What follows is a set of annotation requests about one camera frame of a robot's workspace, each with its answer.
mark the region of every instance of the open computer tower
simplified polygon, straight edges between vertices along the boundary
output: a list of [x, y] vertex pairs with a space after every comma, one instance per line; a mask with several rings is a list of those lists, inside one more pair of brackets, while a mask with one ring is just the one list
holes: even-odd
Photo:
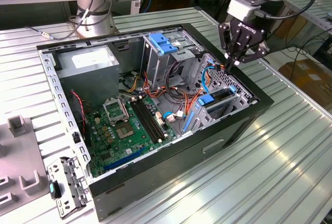
[[273, 103], [237, 67], [224, 73], [190, 24], [37, 49], [75, 153], [47, 170], [62, 219], [87, 194], [107, 218], [231, 145]]

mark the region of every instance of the green circuit board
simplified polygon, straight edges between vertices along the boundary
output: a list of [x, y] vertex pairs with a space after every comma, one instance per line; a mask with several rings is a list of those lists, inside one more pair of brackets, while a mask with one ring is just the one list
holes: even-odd
[[[151, 108], [151, 115], [157, 121], [154, 113], [158, 110], [152, 99], [146, 97], [143, 99], [143, 103]], [[124, 106], [129, 115], [128, 121], [118, 121], [113, 126], [103, 107], [86, 114], [91, 137], [91, 145], [87, 145], [87, 147], [91, 156], [90, 170], [93, 177], [104, 174], [107, 166], [121, 162], [121, 159], [130, 161], [130, 157], [133, 155], [141, 156], [176, 139], [175, 132], [166, 123], [168, 128], [163, 132], [167, 134], [167, 137], [161, 143], [154, 144], [130, 103], [125, 102]], [[116, 105], [107, 107], [109, 113], [119, 114], [119, 109]]]

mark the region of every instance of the ram slot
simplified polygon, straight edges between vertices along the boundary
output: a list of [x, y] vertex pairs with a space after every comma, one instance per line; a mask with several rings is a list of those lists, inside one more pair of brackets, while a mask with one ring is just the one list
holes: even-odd
[[165, 139], [164, 134], [142, 101], [132, 102], [131, 107], [154, 144]]

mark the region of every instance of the gripper logo text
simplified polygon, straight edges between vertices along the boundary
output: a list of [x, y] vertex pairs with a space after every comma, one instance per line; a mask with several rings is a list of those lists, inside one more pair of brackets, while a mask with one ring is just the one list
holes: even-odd
[[256, 34], [256, 31], [255, 31], [254, 29], [250, 28], [250, 27], [247, 26], [247, 25], [244, 25], [243, 23], [239, 23], [238, 26], [239, 26], [239, 27], [244, 27], [245, 29], [249, 30], [250, 32]]

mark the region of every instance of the slotted aluminum surface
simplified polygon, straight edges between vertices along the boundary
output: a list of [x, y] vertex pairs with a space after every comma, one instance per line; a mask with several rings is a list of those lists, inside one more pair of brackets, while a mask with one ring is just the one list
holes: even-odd
[[[310, 0], [284, 0], [285, 5], [295, 12], [306, 7], [309, 1]], [[301, 14], [301, 16], [305, 17], [323, 30], [329, 30], [332, 28], [332, 21], [327, 18], [327, 14], [331, 12], [332, 0], [316, 0], [308, 10]]]
[[[120, 31], [192, 23], [220, 48], [213, 20], [193, 8], [115, 19]], [[71, 27], [42, 27], [65, 35]], [[0, 32], [0, 114], [32, 118], [44, 165], [72, 152], [30, 30]], [[332, 207], [331, 117], [263, 61], [241, 67], [275, 103], [241, 139], [102, 223], [319, 223]], [[0, 223], [96, 223], [92, 202], [65, 221], [50, 195]]]

